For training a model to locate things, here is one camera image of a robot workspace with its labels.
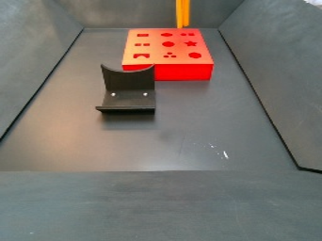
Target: black bracket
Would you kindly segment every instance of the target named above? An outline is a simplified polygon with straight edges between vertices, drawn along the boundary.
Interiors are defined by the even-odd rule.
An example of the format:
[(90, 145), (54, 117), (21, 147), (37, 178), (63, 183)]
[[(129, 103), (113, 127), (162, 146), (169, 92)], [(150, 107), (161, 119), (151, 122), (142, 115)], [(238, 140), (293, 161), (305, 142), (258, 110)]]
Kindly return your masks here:
[(135, 71), (121, 72), (101, 65), (106, 96), (102, 106), (97, 107), (101, 112), (114, 111), (156, 111), (156, 66)]

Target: yellow object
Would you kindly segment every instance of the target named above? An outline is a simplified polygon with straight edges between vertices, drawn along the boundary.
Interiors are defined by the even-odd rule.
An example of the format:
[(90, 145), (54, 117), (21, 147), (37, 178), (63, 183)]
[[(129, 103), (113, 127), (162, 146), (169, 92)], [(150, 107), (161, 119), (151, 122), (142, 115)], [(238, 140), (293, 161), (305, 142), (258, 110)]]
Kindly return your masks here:
[(190, 24), (190, 0), (184, 0), (184, 26)]
[(190, 0), (177, 0), (177, 27), (190, 24)]

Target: red shape sorter block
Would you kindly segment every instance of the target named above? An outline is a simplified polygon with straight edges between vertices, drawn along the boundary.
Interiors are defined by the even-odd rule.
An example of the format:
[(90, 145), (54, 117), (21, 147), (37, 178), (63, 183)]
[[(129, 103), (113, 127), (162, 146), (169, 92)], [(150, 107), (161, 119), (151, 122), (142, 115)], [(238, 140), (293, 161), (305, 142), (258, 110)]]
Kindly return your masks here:
[(137, 71), (156, 64), (157, 80), (210, 80), (214, 61), (198, 29), (133, 29), (122, 66)]

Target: circular hole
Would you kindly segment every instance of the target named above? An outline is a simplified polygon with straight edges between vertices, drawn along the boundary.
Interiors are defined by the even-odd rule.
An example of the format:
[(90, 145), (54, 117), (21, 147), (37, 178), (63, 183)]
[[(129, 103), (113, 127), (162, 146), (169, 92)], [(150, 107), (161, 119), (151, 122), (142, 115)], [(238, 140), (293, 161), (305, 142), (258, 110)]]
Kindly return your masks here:
[(165, 47), (174, 47), (174, 46), (176, 46), (176, 43), (174, 43), (173, 41), (166, 41), (166, 42), (162, 43), (162, 45), (164, 45)]
[(170, 34), (170, 33), (164, 33), (161, 35), (165, 36), (165, 37), (172, 37), (173, 36), (173, 34)]
[(202, 55), (200, 53), (196, 53), (196, 52), (190, 53), (189, 56), (193, 57), (193, 58), (201, 58), (202, 57)]

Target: star-shaped hole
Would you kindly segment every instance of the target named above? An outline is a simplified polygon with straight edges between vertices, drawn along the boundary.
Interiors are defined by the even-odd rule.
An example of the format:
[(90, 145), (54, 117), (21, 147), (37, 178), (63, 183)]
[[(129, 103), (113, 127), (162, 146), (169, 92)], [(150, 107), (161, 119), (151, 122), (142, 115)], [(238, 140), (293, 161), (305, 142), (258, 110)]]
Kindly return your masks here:
[(197, 43), (196, 41), (188, 41), (185, 44), (186, 46), (197, 46)]

